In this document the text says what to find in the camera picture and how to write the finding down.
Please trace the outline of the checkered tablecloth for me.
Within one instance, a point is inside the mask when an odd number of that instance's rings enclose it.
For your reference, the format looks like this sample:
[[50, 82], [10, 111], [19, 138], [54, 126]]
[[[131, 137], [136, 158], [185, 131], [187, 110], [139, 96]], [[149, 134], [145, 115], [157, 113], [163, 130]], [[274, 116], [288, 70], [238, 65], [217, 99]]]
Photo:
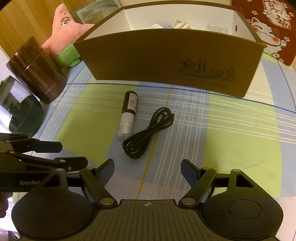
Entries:
[[[162, 106], [175, 114], [172, 126], [156, 134], [138, 160], [126, 156], [117, 135], [128, 90], [138, 94], [134, 132], [145, 129]], [[70, 70], [35, 137], [61, 142], [62, 157], [85, 156], [90, 166], [114, 159], [107, 189], [118, 200], [180, 199], [189, 189], [180, 173], [183, 159], [219, 173], [240, 169], [283, 208], [278, 238], [295, 240], [295, 70], [267, 56], [244, 98], [98, 81], [81, 63]]]

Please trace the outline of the pink starfish plush toy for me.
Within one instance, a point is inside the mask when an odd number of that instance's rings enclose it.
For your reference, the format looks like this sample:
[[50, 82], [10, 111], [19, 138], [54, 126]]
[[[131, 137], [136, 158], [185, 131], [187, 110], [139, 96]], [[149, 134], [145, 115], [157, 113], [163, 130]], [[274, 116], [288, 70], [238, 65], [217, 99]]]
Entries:
[[74, 42], [93, 26], [75, 22], [66, 5], [60, 4], [55, 10], [52, 34], [42, 48], [58, 67], [74, 67], [81, 62]]

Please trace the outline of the blue dental floss box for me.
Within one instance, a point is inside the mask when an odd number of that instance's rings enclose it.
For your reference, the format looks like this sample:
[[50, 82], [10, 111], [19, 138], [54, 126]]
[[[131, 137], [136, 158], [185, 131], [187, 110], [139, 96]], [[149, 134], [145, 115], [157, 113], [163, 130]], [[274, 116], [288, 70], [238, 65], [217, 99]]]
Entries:
[[228, 27], [221, 27], [221, 26], [215, 26], [215, 25], [207, 25], [206, 30], [207, 31], [210, 31], [210, 32], [229, 34], [229, 28]]

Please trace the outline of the small white medicine box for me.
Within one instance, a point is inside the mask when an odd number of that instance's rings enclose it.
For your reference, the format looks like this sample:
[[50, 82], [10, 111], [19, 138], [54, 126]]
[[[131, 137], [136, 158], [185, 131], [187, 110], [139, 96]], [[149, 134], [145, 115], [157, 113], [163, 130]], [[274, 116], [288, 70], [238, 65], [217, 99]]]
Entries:
[[163, 26], [159, 25], [159, 24], [153, 24], [150, 27], [148, 27], [148, 29], [162, 29]]

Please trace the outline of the red lucky cat cushion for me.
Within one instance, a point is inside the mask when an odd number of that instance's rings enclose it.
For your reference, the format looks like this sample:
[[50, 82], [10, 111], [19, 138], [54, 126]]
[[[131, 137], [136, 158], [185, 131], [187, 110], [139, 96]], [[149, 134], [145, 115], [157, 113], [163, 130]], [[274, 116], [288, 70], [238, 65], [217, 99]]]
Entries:
[[295, 59], [295, 10], [287, 1], [241, 0], [231, 5], [264, 44], [264, 53], [290, 66]]

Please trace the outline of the brown storage box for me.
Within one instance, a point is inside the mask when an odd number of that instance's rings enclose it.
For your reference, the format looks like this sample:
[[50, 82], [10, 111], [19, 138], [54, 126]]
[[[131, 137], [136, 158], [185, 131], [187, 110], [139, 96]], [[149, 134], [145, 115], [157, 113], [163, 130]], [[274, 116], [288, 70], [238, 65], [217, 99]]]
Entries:
[[[193, 29], [148, 29], [183, 20]], [[229, 34], [207, 25], [228, 27]], [[264, 44], [232, 6], [155, 1], [124, 6], [74, 44], [97, 80], [146, 81], [244, 97]]]

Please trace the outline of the wooden door frame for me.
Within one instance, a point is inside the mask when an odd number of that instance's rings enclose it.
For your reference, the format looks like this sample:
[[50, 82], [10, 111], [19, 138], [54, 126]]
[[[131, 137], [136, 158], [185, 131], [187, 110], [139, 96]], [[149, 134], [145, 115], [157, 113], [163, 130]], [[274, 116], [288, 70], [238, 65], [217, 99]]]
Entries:
[[52, 33], [55, 10], [65, 4], [71, 11], [85, 1], [11, 1], [1, 10], [1, 47], [12, 57], [34, 37], [43, 44]]

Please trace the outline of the white plastic clip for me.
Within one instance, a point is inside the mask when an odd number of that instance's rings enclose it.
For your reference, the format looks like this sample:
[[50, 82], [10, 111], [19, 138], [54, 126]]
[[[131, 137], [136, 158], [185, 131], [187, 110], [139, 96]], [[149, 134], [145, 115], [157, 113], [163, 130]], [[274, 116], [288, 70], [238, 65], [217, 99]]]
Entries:
[[191, 26], [189, 26], [187, 23], [185, 23], [183, 20], [175, 19], [172, 28], [174, 29], [193, 29]]

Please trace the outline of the brown spray bottle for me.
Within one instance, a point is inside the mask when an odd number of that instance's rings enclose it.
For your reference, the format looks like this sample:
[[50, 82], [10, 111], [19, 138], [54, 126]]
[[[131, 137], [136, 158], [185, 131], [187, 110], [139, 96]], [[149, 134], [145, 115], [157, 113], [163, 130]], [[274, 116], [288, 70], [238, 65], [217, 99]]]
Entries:
[[128, 138], [132, 135], [133, 121], [137, 109], [137, 99], [138, 95], [135, 91], [127, 91], [125, 93], [118, 131], [119, 138]]

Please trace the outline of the green glass jar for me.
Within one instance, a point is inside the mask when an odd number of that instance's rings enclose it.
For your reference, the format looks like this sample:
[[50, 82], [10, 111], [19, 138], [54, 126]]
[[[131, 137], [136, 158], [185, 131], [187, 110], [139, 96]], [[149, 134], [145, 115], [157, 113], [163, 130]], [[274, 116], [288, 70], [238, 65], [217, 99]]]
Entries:
[[31, 137], [43, 117], [40, 102], [27, 87], [12, 76], [1, 82], [1, 126], [6, 131]]

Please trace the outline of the framed landscape picture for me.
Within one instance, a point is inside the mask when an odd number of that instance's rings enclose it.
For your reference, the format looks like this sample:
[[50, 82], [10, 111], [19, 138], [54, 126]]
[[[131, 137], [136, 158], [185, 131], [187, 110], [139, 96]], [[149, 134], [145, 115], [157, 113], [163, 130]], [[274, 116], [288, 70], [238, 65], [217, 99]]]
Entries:
[[72, 10], [70, 13], [75, 22], [80, 24], [97, 24], [116, 10], [122, 8], [120, 1], [90, 1]]

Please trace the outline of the brown metal canister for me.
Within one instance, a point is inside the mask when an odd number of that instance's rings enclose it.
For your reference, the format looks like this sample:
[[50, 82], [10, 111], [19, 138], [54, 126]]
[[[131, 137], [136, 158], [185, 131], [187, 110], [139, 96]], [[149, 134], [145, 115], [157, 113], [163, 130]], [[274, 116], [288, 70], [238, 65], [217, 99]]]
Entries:
[[30, 37], [6, 64], [16, 78], [45, 104], [64, 90], [67, 80], [34, 37]]

